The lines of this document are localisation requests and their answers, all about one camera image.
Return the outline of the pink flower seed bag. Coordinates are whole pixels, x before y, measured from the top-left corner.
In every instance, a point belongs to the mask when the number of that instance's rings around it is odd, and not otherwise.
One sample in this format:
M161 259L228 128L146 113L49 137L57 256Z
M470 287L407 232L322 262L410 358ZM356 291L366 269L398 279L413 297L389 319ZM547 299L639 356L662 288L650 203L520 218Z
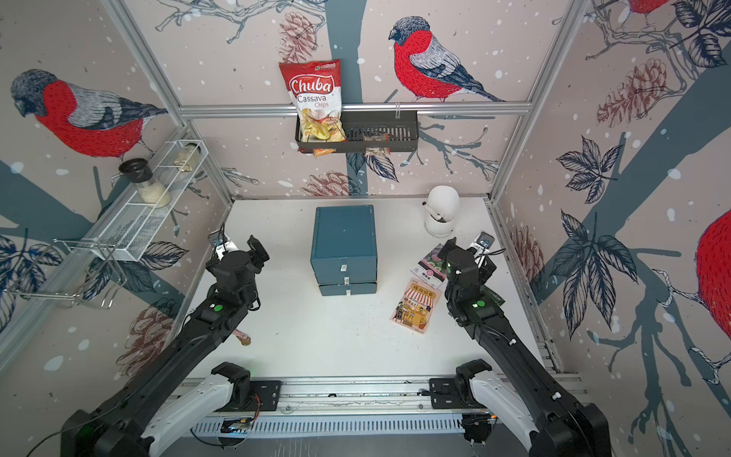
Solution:
M443 247L443 244L437 245L411 270L417 279L425 282L434 289L443 289L447 285L444 261L439 257Z

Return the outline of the orange shop seed bag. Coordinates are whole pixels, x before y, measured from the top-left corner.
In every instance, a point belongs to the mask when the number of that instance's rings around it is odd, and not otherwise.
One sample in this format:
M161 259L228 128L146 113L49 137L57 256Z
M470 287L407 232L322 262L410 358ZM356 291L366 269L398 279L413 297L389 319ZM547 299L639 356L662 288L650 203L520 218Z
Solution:
M412 278L390 320L412 331L425 333L441 297L442 292L439 289Z

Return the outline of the teal drawer cabinet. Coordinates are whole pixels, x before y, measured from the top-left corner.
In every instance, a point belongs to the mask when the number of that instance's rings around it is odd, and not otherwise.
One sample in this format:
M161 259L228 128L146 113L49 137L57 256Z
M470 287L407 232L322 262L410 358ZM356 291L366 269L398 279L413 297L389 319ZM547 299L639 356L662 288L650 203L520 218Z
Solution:
M317 208L310 264L321 295L374 294L378 276L374 207Z

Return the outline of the green gourd seed bag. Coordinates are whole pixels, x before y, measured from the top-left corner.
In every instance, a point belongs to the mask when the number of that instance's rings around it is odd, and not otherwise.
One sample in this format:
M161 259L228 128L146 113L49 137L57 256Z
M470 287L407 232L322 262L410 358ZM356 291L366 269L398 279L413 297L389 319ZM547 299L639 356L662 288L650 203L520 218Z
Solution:
M504 298L500 294L493 291L493 289L485 286L484 290L485 290L485 295L489 297L490 301L495 306L501 307L504 304Z

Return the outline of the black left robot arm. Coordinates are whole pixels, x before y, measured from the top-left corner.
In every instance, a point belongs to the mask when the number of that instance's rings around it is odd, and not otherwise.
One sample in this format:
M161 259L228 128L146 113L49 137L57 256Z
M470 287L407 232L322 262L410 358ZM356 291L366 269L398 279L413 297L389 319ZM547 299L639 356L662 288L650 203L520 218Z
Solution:
M207 271L215 283L171 344L92 412L76 411L64 424L63 456L159 456L212 412L261 407L251 373L234 363L215 367L194 390L171 394L244 318L260 308L255 277L270 259L255 237L245 251L214 255Z

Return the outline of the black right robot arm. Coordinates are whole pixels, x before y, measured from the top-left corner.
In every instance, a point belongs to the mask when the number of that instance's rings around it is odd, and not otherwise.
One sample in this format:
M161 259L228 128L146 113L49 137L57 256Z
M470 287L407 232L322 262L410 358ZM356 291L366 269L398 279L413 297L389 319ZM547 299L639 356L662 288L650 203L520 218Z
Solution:
M508 379L503 385L488 363L462 365L456 380L464 402L497 418L531 456L609 456L609 425L593 404L566 390L525 346L485 283L494 266L476 247L447 240L438 254L447 274L447 311L482 347Z

